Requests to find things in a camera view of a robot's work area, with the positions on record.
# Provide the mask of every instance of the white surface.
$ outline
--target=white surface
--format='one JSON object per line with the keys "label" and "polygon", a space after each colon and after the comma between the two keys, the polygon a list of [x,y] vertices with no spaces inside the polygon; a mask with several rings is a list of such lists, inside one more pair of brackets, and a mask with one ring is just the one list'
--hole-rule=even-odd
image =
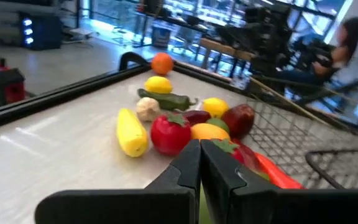
{"label": "white surface", "polygon": [[[171,158],[154,150],[138,159],[127,157],[115,135],[118,110],[135,109],[136,91],[151,75],[138,75],[1,126],[0,223],[33,223],[35,206],[59,190],[144,188],[154,180]],[[201,100],[217,96],[231,106],[244,99],[179,73],[171,73],[169,79],[179,95]]]}

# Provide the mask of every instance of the red bell pepper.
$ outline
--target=red bell pepper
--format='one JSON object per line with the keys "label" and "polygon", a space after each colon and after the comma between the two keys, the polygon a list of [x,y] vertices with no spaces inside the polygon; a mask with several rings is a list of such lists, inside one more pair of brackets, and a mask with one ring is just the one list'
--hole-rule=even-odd
{"label": "red bell pepper", "polygon": [[304,187],[296,180],[287,176],[274,162],[267,159],[265,156],[255,152],[262,170],[270,177],[270,182],[283,189],[304,189]]}

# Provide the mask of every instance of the red tomato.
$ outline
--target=red tomato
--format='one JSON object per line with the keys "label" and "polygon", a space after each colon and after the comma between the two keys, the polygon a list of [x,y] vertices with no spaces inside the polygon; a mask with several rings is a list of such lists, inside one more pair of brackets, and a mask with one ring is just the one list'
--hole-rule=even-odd
{"label": "red tomato", "polygon": [[150,135],[159,153],[175,156],[191,140],[190,123],[181,114],[160,115],[154,120]]}

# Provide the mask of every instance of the yellow lemon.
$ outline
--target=yellow lemon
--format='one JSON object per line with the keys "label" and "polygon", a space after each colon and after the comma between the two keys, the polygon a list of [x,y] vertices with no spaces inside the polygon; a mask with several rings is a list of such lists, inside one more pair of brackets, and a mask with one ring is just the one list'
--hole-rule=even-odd
{"label": "yellow lemon", "polygon": [[150,77],[145,83],[144,88],[147,91],[153,93],[171,93],[172,92],[172,84],[169,79],[160,77],[160,76],[153,76]]}
{"label": "yellow lemon", "polygon": [[219,98],[208,98],[203,101],[203,110],[207,111],[211,117],[220,118],[229,109],[229,105]]}

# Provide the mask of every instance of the plastic fruit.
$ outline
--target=plastic fruit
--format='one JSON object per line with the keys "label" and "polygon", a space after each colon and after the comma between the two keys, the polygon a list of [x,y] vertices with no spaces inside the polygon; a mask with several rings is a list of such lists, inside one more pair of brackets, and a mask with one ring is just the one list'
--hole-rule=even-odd
{"label": "plastic fruit", "polygon": [[152,124],[150,137],[156,151],[175,156],[191,140],[190,123],[181,114],[160,115]]}
{"label": "plastic fruit", "polygon": [[182,115],[190,122],[190,126],[205,123],[211,119],[211,115],[207,111],[191,110],[182,113]]}
{"label": "plastic fruit", "polygon": [[255,112],[247,104],[241,104],[227,110],[221,119],[229,127],[230,137],[242,139],[254,125]]}
{"label": "plastic fruit", "polygon": [[213,124],[200,123],[191,127],[192,139],[230,139],[229,134]]}
{"label": "plastic fruit", "polygon": [[149,146],[146,129],[129,109],[118,112],[116,134],[121,149],[128,156],[139,157]]}
{"label": "plastic fruit", "polygon": [[160,76],[153,76],[147,79],[144,83],[144,88],[153,93],[168,94],[172,92],[172,84],[170,80]]}
{"label": "plastic fruit", "polygon": [[230,134],[230,130],[229,127],[227,126],[227,124],[222,121],[219,118],[211,118],[209,120],[206,121],[208,124],[213,124],[215,126],[220,127],[221,129],[225,130],[228,134]]}
{"label": "plastic fruit", "polygon": [[219,98],[208,98],[203,101],[203,110],[207,111],[213,118],[220,118],[229,106]]}
{"label": "plastic fruit", "polygon": [[157,53],[152,60],[152,69],[159,75],[166,75],[173,69],[173,60],[167,53]]}

